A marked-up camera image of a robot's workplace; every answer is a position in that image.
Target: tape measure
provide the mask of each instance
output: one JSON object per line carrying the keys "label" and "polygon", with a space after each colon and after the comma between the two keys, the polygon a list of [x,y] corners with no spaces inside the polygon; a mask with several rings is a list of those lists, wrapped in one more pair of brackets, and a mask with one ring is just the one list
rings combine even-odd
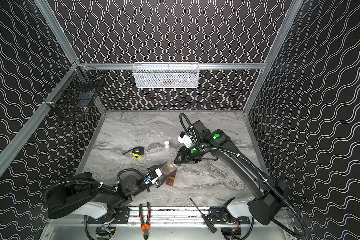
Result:
{"label": "tape measure", "polygon": [[126,151],[125,153],[123,153],[123,155],[130,151],[132,151],[133,156],[135,156],[136,158],[137,157],[142,158],[144,156],[144,147],[134,147],[134,148]]}

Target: wavy line pattern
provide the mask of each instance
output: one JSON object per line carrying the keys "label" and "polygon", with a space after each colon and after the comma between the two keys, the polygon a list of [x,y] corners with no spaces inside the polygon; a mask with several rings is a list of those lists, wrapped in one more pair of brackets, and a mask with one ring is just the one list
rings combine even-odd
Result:
{"label": "wavy line pattern", "polygon": [[0,153],[69,66],[33,0],[0,1]]}
{"label": "wavy line pattern", "polygon": [[136,88],[132,71],[109,71],[99,96],[109,110],[222,110],[244,108],[259,70],[201,70],[196,89]]}
{"label": "wavy line pattern", "polygon": [[47,222],[42,192],[73,176],[100,120],[65,122],[51,111],[0,178],[0,239],[38,240]]}
{"label": "wavy line pattern", "polygon": [[360,1],[304,2],[248,117],[310,238],[360,240]]}
{"label": "wavy line pattern", "polygon": [[[0,1],[0,153],[70,63],[33,0]],[[50,112],[0,178],[0,240],[38,240],[41,194],[72,176],[99,121],[63,122]]]}
{"label": "wavy line pattern", "polygon": [[81,62],[264,62],[291,0],[49,0]]}

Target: wire mesh basket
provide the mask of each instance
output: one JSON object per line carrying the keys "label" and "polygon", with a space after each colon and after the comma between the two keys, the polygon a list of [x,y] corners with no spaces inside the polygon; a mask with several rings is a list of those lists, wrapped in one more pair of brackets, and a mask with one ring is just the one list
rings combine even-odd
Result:
{"label": "wire mesh basket", "polygon": [[197,88],[199,63],[134,63],[138,88]]}
{"label": "wire mesh basket", "polygon": [[52,102],[47,103],[65,121],[86,120],[105,80],[105,73],[88,66],[77,68]]}

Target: black wire basket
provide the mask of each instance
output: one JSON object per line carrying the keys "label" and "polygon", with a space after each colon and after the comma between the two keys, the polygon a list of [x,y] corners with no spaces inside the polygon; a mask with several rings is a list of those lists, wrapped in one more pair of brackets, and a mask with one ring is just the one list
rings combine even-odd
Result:
{"label": "black wire basket", "polygon": [[94,102],[105,78],[105,73],[100,70],[80,66],[53,101],[47,104],[64,121],[87,120],[96,107]]}

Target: white bottle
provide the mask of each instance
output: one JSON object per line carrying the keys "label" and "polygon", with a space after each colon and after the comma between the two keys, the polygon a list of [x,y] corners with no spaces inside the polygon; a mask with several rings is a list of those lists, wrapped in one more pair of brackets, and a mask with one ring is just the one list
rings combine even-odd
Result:
{"label": "white bottle", "polygon": [[165,142],[164,142],[164,147],[165,147],[166,149],[169,149],[169,141],[165,141]]}

